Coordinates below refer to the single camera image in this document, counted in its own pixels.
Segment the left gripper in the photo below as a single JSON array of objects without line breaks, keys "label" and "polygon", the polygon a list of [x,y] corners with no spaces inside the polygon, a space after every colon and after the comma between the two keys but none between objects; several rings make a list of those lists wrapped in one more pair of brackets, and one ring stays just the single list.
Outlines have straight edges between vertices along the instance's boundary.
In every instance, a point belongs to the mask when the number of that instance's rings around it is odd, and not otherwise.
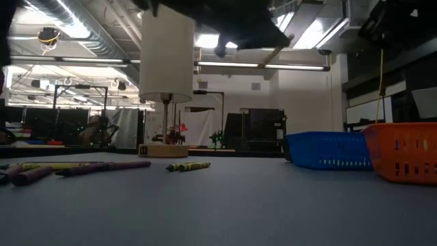
[{"label": "left gripper", "polygon": [[192,17],[218,32],[214,53],[224,57],[227,44],[238,49],[287,47],[290,38],[270,19],[267,0],[193,0]]}]

